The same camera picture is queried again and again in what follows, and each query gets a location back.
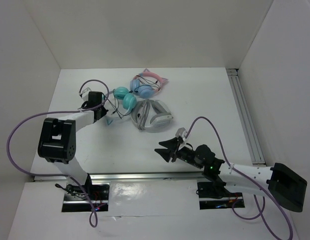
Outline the pink blue cat-ear headphones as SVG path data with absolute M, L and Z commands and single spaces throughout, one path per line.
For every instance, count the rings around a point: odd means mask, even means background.
M 161 91 L 168 79 L 149 71 L 147 68 L 135 75 L 130 81 L 130 93 L 149 99 Z

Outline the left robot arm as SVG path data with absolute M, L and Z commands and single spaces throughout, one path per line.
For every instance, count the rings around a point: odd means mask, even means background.
M 83 111 L 64 118 L 46 118 L 39 140 L 38 155 L 53 163 L 66 176 L 70 190 L 83 200 L 93 195 L 93 186 L 90 175 L 75 157 L 76 133 L 107 114 L 108 110 L 102 105 L 104 99 L 102 92 L 90 91 L 84 97 Z

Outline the aluminium side rail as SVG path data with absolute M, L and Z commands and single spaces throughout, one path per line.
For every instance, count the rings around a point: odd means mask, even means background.
M 247 102 L 241 86 L 238 70 L 231 68 L 226 69 L 227 76 L 232 88 L 236 107 L 239 113 L 240 121 L 243 127 L 245 139 L 248 145 L 249 154 L 254 165 L 266 165 L 260 143 L 249 113 Z

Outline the aluminium front rail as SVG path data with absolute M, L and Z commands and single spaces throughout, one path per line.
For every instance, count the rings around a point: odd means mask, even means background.
M 203 179 L 201 172 L 90 174 L 93 182 Z

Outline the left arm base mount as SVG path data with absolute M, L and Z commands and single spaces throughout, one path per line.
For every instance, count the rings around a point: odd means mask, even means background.
M 81 213 L 91 211 L 91 206 L 87 197 L 77 186 L 67 185 L 66 187 L 63 187 L 56 183 L 55 187 L 65 192 L 62 206 L 63 213 Z M 91 185 L 91 188 L 88 191 L 88 197 L 90 198 L 96 212 L 108 211 L 109 192 L 109 183 Z

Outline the teal cat-ear headphones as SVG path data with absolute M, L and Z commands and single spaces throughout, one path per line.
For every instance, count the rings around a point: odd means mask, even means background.
M 113 96 L 114 100 L 107 99 L 113 108 L 111 113 L 106 116 L 108 126 L 116 120 L 122 120 L 124 117 L 129 116 L 137 105 L 136 97 L 126 87 L 121 86 L 113 89 L 110 95 Z

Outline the grey white headphones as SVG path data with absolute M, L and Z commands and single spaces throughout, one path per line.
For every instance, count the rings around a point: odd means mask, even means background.
M 146 99 L 137 102 L 131 120 L 139 131 L 158 133 L 170 125 L 173 115 L 163 101 Z

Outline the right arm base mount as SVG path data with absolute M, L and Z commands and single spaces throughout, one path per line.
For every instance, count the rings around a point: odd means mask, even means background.
M 243 195 L 240 192 L 229 193 L 225 190 L 218 192 L 212 182 L 199 181 L 196 194 L 199 197 L 199 208 L 201 210 L 245 208 Z

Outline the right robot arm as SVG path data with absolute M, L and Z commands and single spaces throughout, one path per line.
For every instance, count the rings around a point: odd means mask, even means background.
M 218 196 L 237 192 L 253 194 L 275 200 L 289 211 L 303 211 L 307 181 L 282 163 L 271 167 L 227 163 L 218 159 L 207 145 L 192 149 L 181 137 L 162 141 L 160 146 L 155 152 L 166 162 L 181 160 L 202 170 Z

